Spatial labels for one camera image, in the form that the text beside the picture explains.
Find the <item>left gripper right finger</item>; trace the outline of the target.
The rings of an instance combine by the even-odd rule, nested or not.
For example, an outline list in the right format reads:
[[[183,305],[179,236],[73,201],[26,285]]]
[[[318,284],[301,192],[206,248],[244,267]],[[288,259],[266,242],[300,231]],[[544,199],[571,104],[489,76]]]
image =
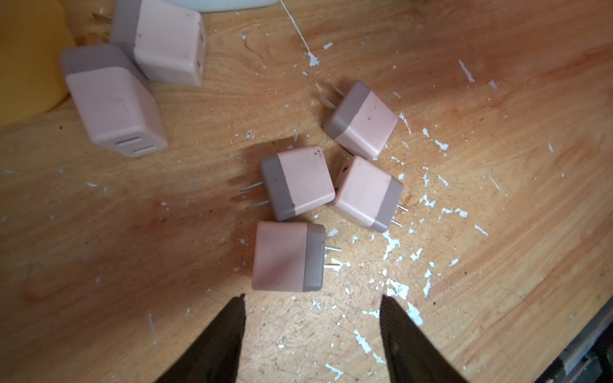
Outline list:
[[[382,296],[380,329],[392,382],[464,382],[397,301]]]

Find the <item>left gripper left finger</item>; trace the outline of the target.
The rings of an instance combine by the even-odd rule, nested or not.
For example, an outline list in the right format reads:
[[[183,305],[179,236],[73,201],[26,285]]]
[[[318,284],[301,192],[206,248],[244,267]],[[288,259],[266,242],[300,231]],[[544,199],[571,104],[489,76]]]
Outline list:
[[[230,299],[158,382],[235,382],[246,326],[245,295]]]

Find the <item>pink plug beside yellow box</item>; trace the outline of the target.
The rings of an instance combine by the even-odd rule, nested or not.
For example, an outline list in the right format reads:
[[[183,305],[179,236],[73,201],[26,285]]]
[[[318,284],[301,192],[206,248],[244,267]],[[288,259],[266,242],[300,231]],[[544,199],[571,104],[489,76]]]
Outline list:
[[[89,139],[127,157],[164,150],[164,123],[148,81],[109,43],[65,49],[59,62]]]

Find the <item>pink plug near yellow box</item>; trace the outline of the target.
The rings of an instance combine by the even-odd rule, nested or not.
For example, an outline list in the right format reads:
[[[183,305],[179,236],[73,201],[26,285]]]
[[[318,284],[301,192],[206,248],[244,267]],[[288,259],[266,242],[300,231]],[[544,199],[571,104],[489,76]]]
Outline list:
[[[166,1],[116,1],[110,43],[149,80],[202,85],[207,36],[196,11]]]

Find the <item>yellow storage box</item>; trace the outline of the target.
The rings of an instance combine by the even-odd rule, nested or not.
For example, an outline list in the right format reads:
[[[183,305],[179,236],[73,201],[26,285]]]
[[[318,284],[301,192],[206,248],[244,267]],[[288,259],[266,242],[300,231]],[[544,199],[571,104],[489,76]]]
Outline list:
[[[75,47],[60,1],[1,2],[1,124],[43,114],[68,94],[58,56]]]

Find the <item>white storage box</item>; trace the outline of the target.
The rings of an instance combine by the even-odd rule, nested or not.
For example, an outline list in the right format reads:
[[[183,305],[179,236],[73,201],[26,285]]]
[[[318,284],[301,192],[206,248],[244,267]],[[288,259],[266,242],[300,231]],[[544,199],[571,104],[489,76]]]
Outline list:
[[[279,0],[166,0],[177,6],[201,13],[241,11],[271,6]]]

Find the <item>pink plug bottom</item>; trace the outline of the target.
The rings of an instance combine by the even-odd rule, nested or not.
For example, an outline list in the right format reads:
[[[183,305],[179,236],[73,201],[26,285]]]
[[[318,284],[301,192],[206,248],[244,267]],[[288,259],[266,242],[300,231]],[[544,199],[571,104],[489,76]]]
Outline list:
[[[327,245],[324,226],[306,222],[257,224],[252,289],[274,292],[320,291]]]

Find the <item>pink plug centre middle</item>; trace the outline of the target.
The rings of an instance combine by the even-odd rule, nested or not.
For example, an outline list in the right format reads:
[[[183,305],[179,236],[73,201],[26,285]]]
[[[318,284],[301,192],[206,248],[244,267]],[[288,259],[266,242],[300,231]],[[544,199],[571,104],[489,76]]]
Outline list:
[[[361,228],[384,233],[394,223],[403,183],[360,156],[352,156],[335,182],[329,206]]]

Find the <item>pink plug centre left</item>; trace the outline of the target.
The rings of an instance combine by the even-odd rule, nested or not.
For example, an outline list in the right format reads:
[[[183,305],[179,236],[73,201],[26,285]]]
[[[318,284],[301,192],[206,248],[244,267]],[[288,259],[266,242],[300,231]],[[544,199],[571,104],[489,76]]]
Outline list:
[[[278,222],[293,219],[335,199],[336,192],[322,149],[293,148],[272,154],[259,162],[260,181],[242,188],[245,192],[265,186],[269,204]]]

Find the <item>pink plug centre upper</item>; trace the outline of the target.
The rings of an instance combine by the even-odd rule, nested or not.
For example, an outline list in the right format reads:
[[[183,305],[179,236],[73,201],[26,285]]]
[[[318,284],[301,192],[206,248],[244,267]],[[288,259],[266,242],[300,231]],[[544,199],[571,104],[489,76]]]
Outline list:
[[[385,148],[398,120],[370,87],[355,81],[323,130],[351,154],[370,161]]]

